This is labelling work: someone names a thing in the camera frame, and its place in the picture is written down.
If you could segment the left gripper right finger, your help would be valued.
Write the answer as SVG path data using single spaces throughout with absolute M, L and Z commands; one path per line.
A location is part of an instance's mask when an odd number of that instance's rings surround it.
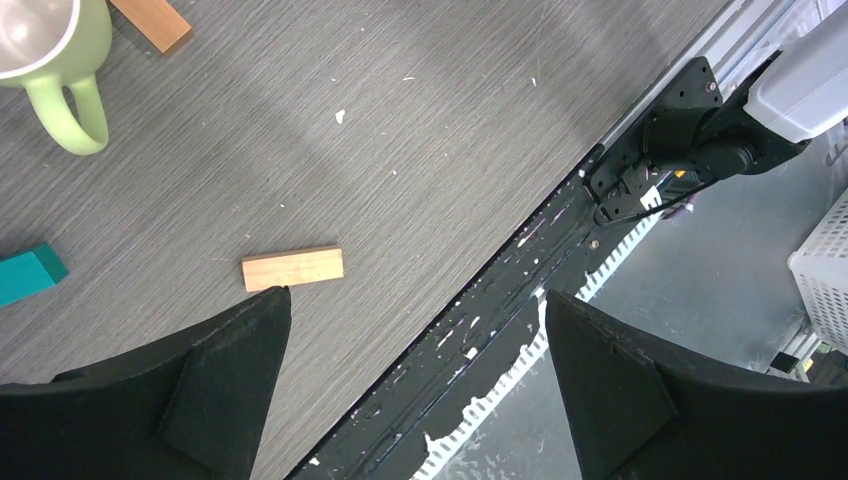
M 586 479 L 843 479 L 847 391 L 733 366 L 574 296 L 546 296 Z

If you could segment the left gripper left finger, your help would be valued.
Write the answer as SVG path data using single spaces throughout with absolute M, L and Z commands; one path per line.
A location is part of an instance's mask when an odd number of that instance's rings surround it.
M 1 388 L 5 479 L 247 479 L 291 327 L 273 287 L 43 384 Z

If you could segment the light green mug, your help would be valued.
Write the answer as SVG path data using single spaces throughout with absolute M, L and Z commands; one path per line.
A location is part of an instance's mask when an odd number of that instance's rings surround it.
M 42 127 L 66 151 L 109 141 L 96 81 L 112 43 L 104 1 L 3 1 L 1 85 L 23 89 Z

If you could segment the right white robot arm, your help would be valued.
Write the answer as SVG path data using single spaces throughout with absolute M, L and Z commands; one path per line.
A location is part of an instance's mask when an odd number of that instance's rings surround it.
M 642 150 L 655 167 L 707 184 L 765 173 L 847 116 L 847 7 L 761 63 L 717 108 L 654 116 Z

